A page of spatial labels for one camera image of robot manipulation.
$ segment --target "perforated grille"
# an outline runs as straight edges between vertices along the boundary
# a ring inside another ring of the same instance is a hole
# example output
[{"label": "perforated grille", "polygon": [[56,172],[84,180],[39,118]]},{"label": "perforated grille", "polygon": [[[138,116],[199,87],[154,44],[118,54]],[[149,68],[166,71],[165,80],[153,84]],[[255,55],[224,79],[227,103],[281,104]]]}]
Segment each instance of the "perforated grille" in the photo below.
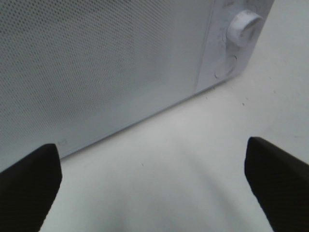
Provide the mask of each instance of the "perforated grille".
[{"label": "perforated grille", "polygon": [[173,1],[6,0],[1,147],[130,98],[168,65]]}]

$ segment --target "black object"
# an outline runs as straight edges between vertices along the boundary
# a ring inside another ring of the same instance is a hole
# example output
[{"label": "black object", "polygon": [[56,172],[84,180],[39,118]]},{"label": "black object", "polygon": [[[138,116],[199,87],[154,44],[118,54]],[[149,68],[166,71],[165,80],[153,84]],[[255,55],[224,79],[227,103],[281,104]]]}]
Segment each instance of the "black object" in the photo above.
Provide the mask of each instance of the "black object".
[{"label": "black object", "polygon": [[0,173],[0,232],[37,232],[62,179],[57,148],[46,144]]},{"label": "black object", "polygon": [[309,231],[309,166],[268,141],[248,141],[245,175],[275,232]]}]

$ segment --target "white knob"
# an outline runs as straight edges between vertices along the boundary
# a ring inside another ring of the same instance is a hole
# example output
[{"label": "white knob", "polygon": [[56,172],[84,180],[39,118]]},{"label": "white knob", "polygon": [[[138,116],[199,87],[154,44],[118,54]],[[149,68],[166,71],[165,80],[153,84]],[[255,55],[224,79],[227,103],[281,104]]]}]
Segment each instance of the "white knob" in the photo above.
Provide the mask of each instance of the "white knob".
[{"label": "white knob", "polygon": [[227,38],[239,47],[246,46],[253,38],[262,17],[250,11],[239,12],[227,28]]}]

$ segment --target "perforated panel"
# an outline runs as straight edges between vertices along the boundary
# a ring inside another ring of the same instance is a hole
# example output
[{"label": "perforated panel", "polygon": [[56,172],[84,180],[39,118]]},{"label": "perforated panel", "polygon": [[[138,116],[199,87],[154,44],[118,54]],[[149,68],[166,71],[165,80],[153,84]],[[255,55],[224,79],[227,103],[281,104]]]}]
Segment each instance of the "perforated panel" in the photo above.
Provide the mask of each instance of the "perforated panel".
[{"label": "perforated panel", "polygon": [[64,156],[190,96],[210,3],[1,1],[2,160]]}]

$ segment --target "white surface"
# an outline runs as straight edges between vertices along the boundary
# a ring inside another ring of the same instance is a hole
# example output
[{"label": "white surface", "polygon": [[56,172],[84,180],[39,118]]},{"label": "white surface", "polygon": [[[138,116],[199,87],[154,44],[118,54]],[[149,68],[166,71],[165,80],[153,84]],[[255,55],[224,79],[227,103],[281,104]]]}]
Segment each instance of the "white surface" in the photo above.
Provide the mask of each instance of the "white surface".
[{"label": "white surface", "polygon": [[309,2],[274,3],[243,74],[62,160],[43,232],[270,232],[250,136],[309,162]]}]

